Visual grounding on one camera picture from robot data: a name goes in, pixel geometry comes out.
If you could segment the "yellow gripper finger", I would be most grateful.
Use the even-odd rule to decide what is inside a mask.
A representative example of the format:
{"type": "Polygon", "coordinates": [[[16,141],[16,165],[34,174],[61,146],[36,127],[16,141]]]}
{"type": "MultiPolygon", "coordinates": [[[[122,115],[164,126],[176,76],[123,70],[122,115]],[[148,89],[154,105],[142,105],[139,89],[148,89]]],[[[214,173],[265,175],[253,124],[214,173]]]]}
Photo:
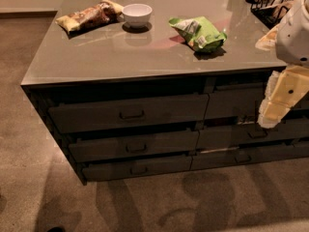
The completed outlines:
{"type": "Polygon", "coordinates": [[[278,26],[274,26],[256,42],[255,47],[264,51],[275,48],[277,32],[278,26]]]}
{"type": "Polygon", "coordinates": [[[293,106],[293,103],[262,100],[259,108],[258,124],[264,129],[276,127],[293,106]]]}

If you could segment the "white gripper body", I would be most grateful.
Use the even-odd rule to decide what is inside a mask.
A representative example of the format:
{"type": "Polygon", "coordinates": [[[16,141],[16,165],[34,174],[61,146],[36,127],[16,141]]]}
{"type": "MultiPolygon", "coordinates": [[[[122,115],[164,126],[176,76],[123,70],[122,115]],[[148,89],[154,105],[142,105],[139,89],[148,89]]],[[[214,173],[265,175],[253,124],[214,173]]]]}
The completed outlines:
{"type": "Polygon", "coordinates": [[[294,106],[309,92],[309,69],[290,65],[270,76],[265,100],[293,103],[294,106]]]}

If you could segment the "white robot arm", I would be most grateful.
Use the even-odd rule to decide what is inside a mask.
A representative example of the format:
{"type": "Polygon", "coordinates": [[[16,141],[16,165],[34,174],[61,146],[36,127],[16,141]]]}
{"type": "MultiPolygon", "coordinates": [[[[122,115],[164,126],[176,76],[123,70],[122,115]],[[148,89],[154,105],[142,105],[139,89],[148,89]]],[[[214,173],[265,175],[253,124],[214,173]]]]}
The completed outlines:
{"type": "Polygon", "coordinates": [[[255,47],[274,49],[287,67],[273,71],[259,108],[258,124],[272,129],[309,92],[309,0],[294,0],[281,21],[255,47]]]}

